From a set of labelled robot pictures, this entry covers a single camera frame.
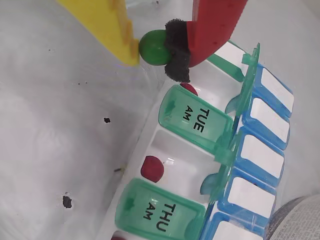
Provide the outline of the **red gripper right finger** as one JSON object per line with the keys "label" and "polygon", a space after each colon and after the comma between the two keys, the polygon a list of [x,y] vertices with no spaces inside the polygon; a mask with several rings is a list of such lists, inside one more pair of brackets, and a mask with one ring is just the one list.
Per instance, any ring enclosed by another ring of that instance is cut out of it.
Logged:
{"label": "red gripper right finger", "polygon": [[171,54],[165,74],[190,82],[190,68],[202,63],[231,37],[247,4],[245,0],[195,0],[192,19],[172,19],[165,25],[164,46]]}

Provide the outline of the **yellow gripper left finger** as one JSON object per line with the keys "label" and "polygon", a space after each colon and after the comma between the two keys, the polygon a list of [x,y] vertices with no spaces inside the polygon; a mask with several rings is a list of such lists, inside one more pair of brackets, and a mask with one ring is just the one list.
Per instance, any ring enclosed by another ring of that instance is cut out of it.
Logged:
{"label": "yellow gripper left finger", "polygon": [[108,51],[128,66],[140,62],[139,40],[124,0],[59,0]]}

